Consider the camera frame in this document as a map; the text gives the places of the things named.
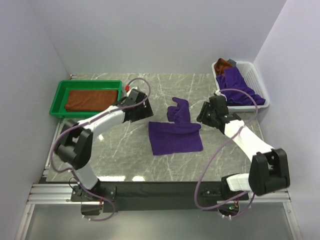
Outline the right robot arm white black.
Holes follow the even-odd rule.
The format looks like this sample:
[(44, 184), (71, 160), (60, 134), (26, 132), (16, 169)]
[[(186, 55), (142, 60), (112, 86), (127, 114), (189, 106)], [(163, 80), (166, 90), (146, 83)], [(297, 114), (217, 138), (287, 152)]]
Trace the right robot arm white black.
[(204, 102), (196, 120), (220, 130), (223, 135), (233, 140), (250, 160), (249, 173), (222, 177), (220, 194), (224, 199), (231, 200), (240, 192), (252, 192), (262, 196), (290, 186), (287, 153), (282, 148), (275, 149), (265, 143), (236, 113), (229, 113), (224, 96), (215, 95)]

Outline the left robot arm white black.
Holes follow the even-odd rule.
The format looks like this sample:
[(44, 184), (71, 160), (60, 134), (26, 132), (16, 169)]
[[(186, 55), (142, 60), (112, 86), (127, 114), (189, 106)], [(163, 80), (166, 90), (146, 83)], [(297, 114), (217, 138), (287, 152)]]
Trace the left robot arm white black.
[(68, 171), (83, 190), (89, 201), (95, 201), (104, 194), (99, 178), (89, 161), (93, 140), (114, 126), (125, 122), (136, 122), (153, 116), (148, 95), (138, 89), (131, 89), (128, 96), (121, 98), (106, 110), (84, 120), (67, 121), (58, 137), (54, 153), (68, 165)]

